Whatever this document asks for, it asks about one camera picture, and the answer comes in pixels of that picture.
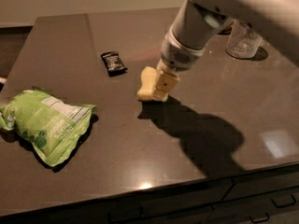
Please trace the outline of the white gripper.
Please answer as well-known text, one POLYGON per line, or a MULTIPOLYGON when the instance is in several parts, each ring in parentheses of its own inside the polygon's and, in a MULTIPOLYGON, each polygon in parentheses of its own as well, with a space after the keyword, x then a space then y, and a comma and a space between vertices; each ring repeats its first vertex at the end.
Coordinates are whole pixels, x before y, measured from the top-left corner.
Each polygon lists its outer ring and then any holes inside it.
POLYGON ((165 102, 169 92, 179 83, 177 70, 184 71, 194 66, 206 49, 206 41, 200 39, 194 45, 185 45, 179 41, 172 29, 164 37, 161 48, 161 60, 156 66, 156 78, 153 86, 153 99, 165 102))

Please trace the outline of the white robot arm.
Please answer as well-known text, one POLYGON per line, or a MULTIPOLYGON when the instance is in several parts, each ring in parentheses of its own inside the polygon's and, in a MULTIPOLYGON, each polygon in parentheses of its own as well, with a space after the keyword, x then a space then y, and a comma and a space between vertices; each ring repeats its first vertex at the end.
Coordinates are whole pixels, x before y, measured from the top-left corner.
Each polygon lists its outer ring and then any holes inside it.
POLYGON ((208 40, 232 20, 244 22, 293 63, 299 62, 299 0, 186 0, 165 36, 151 97, 166 100, 179 82, 178 72, 190 69, 208 40))

